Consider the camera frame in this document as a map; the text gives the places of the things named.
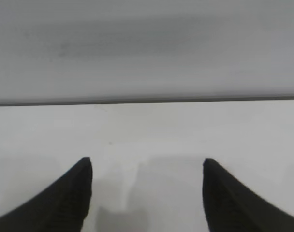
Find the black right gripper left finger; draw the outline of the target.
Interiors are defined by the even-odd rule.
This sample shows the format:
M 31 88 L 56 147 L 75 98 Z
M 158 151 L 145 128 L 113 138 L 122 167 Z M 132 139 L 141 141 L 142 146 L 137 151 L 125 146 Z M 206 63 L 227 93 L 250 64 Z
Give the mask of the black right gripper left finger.
M 92 196 L 92 165 L 80 159 L 35 197 L 0 217 L 0 232 L 79 232 Z

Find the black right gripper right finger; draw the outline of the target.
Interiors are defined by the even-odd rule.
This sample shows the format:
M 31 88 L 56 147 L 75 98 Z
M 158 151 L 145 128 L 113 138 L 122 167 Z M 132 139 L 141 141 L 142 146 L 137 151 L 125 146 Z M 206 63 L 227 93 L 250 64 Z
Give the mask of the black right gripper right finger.
M 214 159 L 203 163 L 203 207 L 211 232 L 294 232 L 294 217 L 261 198 Z

